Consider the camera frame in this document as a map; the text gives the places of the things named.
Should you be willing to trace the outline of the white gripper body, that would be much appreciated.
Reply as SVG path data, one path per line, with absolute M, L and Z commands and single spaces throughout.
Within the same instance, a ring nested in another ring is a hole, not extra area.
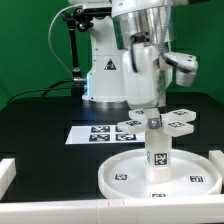
M 160 67 L 155 46 L 135 44 L 133 50 L 136 72 L 132 68 L 131 51 L 123 54 L 124 86 L 129 107 L 147 109 L 163 105 L 166 89 L 172 81 L 172 69 Z

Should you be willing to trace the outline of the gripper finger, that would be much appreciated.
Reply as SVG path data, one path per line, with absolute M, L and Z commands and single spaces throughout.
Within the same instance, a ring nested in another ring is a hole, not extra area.
M 157 108 L 146 109 L 145 116 L 150 129 L 159 129 L 161 127 L 161 116 Z

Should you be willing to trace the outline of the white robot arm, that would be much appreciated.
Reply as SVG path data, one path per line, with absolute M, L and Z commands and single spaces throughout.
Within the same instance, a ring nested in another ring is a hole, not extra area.
M 149 129 L 162 126 L 166 89 L 178 56 L 170 49 L 172 0 L 68 0 L 79 31 L 89 31 L 92 66 L 82 100 L 99 108 L 141 109 Z

